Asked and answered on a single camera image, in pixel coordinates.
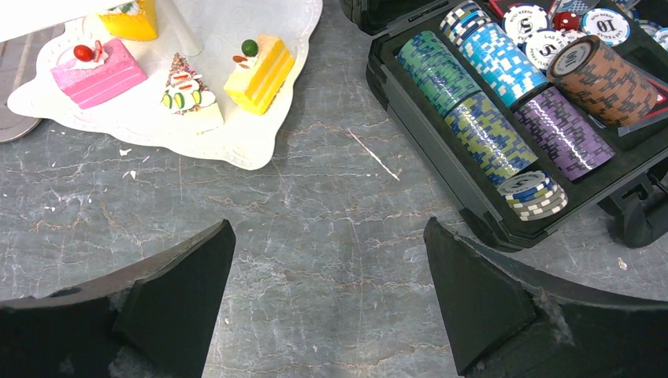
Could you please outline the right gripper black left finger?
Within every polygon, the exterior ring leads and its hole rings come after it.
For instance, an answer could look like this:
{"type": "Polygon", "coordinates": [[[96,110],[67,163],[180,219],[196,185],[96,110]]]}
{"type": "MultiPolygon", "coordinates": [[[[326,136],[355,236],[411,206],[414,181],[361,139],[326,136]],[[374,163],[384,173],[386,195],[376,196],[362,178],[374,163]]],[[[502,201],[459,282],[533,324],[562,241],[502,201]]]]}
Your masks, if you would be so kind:
{"type": "Polygon", "coordinates": [[[2,302],[2,376],[201,376],[235,246],[223,221],[97,279],[2,302]]]}

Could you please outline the yellow triangular cake slice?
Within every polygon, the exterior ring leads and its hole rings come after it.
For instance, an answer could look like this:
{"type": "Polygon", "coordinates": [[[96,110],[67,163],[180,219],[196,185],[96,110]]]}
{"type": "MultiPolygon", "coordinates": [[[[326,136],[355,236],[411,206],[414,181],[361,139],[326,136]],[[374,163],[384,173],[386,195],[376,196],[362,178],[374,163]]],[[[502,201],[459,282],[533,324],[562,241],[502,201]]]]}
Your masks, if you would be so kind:
{"type": "Polygon", "coordinates": [[[98,17],[112,36],[135,41],[151,41],[158,37],[153,0],[128,2],[106,9],[98,17]]]}

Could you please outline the pink layered cake slice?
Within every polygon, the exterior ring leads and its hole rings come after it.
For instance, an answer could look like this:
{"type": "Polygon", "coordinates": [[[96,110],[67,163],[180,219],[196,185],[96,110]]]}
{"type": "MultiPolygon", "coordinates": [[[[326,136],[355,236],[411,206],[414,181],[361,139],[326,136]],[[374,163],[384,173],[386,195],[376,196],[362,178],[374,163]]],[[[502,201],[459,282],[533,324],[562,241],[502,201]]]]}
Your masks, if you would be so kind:
{"type": "Polygon", "coordinates": [[[61,53],[50,70],[58,88],[79,108],[107,102],[147,79],[119,38],[89,40],[61,53]]]}

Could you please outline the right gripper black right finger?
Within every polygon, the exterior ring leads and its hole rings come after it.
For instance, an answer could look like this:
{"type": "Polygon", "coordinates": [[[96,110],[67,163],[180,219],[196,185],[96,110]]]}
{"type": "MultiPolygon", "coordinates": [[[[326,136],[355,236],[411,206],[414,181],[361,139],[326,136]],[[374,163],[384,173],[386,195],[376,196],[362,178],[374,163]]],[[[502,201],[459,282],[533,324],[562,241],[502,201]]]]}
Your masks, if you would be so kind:
{"type": "Polygon", "coordinates": [[[587,287],[450,233],[424,241],[464,377],[664,377],[667,304],[587,287]]]}

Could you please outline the white sprinkle cake slice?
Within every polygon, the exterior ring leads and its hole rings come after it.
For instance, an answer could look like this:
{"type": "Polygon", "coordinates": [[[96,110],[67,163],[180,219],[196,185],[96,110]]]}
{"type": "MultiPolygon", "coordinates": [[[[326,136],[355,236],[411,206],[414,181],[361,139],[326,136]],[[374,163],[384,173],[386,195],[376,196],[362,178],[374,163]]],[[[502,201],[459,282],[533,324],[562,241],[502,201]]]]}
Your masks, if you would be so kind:
{"type": "Polygon", "coordinates": [[[167,113],[195,125],[202,135],[225,124],[217,96],[180,53],[175,53],[165,81],[161,104],[167,113]]]}

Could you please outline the yellow rectangular cake slice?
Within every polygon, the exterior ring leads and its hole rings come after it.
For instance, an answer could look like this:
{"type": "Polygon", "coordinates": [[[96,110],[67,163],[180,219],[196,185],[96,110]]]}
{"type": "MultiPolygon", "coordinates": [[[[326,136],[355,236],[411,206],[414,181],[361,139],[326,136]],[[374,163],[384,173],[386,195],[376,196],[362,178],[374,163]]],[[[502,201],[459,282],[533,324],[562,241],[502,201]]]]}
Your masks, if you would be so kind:
{"type": "Polygon", "coordinates": [[[295,63],[283,39],[275,35],[244,40],[232,60],[236,66],[225,92],[239,108],[255,115],[266,112],[295,63]]]}

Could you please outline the white three-tier cake stand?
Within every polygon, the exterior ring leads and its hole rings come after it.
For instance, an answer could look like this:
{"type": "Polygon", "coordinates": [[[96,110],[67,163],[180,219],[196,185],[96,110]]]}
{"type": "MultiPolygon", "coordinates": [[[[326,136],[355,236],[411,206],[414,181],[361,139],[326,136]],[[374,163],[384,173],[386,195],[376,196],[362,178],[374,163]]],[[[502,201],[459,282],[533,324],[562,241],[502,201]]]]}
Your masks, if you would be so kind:
{"type": "Polygon", "coordinates": [[[147,79],[130,91],[90,109],[81,109],[60,91],[50,70],[63,50],[89,40],[104,39],[107,30],[95,15],[98,2],[38,2],[30,17],[28,5],[3,6],[2,40],[57,24],[64,32],[50,40],[36,59],[33,80],[8,98],[9,109],[21,116],[55,120],[85,132],[106,133],[120,141],[156,146],[192,158],[226,161],[246,170],[260,169],[273,156],[275,137],[292,104],[294,84],[309,53],[309,39],[320,20],[320,1],[178,1],[180,19],[170,21],[164,2],[157,2],[159,36],[149,42],[129,41],[147,79]],[[260,34],[283,39],[295,64],[268,110],[261,116],[241,110],[225,93],[241,43],[260,34]],[[195,125],[164,111],[161,97],[172,57],[194,39],[202,51],[188,58],[217,96],[225,124],[202,135],[195,125]]]}

